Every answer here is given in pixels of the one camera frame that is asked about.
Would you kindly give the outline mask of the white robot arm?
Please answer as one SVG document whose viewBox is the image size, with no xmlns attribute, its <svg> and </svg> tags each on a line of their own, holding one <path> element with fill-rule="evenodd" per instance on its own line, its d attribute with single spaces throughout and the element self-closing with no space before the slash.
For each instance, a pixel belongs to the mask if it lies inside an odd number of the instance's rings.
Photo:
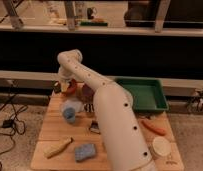
<svg viewBox="0 0 203 171">
<path fill-rule="evenodd" d="M 113 171 L 158 171 L 132 109 L 131 94 L 115 81 L 84 66 L 79 50 L 57 56 L 64 78 L 77 76 L 94 92 L 96 119 Z"/>
</svg>

